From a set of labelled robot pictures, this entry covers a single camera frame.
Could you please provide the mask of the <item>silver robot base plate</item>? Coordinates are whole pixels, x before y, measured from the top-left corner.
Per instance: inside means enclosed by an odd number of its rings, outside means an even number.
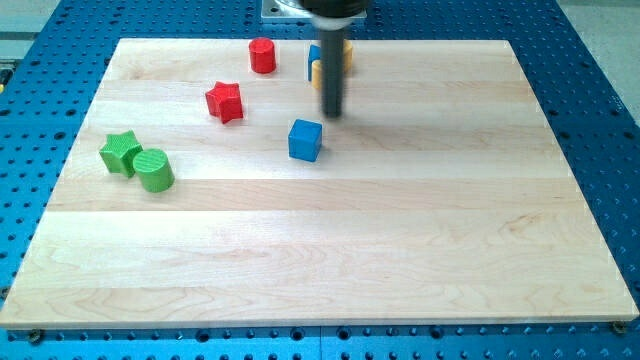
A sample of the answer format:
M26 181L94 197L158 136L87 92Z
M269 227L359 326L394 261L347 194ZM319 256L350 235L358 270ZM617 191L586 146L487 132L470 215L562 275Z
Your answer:
M364 19L366 10L354 18ZM298 0L262 0L261 18L265 22L284 22L285 20L311 20L311 14L298 4Z

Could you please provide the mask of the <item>black robot arm end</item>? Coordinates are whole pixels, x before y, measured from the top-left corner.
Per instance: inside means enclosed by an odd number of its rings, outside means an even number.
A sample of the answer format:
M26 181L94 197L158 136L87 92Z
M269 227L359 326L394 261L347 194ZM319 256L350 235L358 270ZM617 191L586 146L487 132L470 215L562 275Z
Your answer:
M370 4L370 0L298 0L311 14L312 24L319 30L335 31L350 25Z

